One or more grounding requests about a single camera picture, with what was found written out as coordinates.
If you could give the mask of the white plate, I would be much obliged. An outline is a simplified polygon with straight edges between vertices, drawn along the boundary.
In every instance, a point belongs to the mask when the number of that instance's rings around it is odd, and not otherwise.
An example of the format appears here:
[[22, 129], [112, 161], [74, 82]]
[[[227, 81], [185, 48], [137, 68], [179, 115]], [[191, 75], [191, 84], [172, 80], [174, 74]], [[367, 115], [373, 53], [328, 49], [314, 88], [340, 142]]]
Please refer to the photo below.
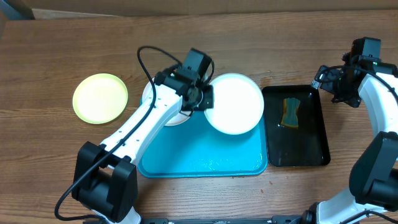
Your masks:
[[[150, 94], [151, 94], [151, 84], [147, 83], [147, 85], [144, 88], [144, 91], [142, 92], [141, 102], [143, 102], [146, 98], [148, 98]], [[178, 115], [170, 119], [165, 125], [176, 126], [182, 124], [186, 122], [191, 117], [191, 115], [192, 115], [191, 111], [180, 111]]]
[[205, 110], [208, 122], [218, 131], [239, 135], [252, 130], [264, 111], [258, 85], [239, 73], [225, 73], [210, 82], [213, 107]]

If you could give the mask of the green yellow sponge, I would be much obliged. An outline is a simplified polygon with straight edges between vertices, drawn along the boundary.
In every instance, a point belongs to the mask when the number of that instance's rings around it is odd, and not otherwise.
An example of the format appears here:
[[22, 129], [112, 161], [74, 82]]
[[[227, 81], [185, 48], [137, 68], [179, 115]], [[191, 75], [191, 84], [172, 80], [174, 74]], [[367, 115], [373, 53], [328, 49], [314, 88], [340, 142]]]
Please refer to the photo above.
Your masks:
[[285, 128], [297, 129], [299, 121], [297, 111], [300, 106], [300, 100], [296, 98], [285, 98], [282, 104], [282, 119], [280, 125]]

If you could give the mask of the yellow-green rimmed plate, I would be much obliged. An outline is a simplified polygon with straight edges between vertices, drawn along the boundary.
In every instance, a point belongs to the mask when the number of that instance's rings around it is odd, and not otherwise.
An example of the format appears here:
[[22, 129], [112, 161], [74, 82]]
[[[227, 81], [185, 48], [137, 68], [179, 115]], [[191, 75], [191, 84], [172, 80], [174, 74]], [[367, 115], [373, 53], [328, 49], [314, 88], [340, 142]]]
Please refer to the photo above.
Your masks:
[[84, 122], [104, 124], [122, 114], [128, 102], [128, 90], [115, 75], [98, 73], [84, 79], [75, 89], [72, 106]]

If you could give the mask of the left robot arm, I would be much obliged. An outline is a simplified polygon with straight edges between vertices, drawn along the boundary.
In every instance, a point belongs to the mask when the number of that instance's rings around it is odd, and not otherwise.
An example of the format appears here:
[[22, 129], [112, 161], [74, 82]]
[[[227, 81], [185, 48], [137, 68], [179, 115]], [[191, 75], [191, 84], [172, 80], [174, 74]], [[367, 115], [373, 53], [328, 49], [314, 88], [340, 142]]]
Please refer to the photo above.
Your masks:
[[167, 78], [149, 82], [149, 92], [133, 115], [100, 145], [86, 142], [78, 151], [70, 194], [92, 210], [97, 223], [140, 223], [134, 210], [136, 168], [150, 143], [182, 111], [213, 107], [214, 88]]

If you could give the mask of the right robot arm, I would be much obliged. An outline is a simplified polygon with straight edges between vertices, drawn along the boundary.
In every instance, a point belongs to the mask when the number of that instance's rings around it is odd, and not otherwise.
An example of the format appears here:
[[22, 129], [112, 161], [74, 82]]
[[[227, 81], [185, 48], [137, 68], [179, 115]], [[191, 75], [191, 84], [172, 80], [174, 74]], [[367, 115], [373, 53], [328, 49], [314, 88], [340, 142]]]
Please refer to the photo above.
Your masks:
[[364, 101], [374, 139], [353, 166], [349, 186], [333, 198], [314, 203], [293, 223], [359, 223], [371, 215], [391, 223], [397, 211], [397, 67], [372, 60], [353, 65], [321, 66], [313, 87], [347, 80]]

